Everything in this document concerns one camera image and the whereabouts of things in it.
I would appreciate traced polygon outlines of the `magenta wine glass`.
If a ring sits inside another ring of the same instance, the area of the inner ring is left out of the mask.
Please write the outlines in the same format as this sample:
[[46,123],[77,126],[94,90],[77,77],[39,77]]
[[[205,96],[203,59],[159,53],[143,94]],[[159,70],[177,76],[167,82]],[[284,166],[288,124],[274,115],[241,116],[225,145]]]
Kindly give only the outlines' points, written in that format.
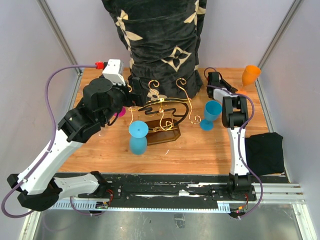
[[125,114],[126,114],[126,108],[125,108],[125,107],[122,107],[121,111],[120,111],[119,113],[115,113],[114,116],[115,116],[115,117],[118,117],[118,118],[121,118],[121,117],[123,117]]

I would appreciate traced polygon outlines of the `orange wine glass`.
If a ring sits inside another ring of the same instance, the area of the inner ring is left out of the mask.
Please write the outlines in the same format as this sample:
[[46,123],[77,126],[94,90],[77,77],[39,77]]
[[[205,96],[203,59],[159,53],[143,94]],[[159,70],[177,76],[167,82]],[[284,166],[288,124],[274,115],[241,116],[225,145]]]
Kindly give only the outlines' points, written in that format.
[[247,65],[244,68],[244,71],[241,77],[242,86],[236,93],[246,95],[247,94],[246,88],[252,85],[257,80],[261,72],[262,71],[259,67],[255,65]]

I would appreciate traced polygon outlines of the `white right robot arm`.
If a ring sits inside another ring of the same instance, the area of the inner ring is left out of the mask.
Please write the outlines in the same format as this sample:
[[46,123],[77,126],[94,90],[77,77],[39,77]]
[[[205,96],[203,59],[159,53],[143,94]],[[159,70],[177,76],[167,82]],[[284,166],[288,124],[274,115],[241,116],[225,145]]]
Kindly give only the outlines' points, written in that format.
[[222,104],[221,121],[227,129],[230,143],[231,167],[224,194],[235,201],[255,201],[257,197],[246,158],[246,126],[252,119],[248,113],[247,97],[237,93],[237,89],[227,83],[220,72],[211,71],[206,79],[208,97]]

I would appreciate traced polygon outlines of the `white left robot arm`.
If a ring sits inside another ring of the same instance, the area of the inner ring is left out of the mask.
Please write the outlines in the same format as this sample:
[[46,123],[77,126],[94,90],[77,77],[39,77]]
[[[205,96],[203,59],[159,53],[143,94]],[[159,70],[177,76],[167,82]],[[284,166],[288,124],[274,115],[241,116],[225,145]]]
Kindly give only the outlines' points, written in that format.
[[11,174],[7,181],[19,192],[18,202],[24,208],[42,212],[57,201],[88,194],[102,198],[110,184],[98,171],[86,175],[59,178],[55,174],[77,149],[105,126],[112,126],[123,107],[143,106],[145,94],[141,80],[130,76],[120,85],[100,76],[83,88],[83,97],[69,110],[55,128],[54,141],[24,172]]

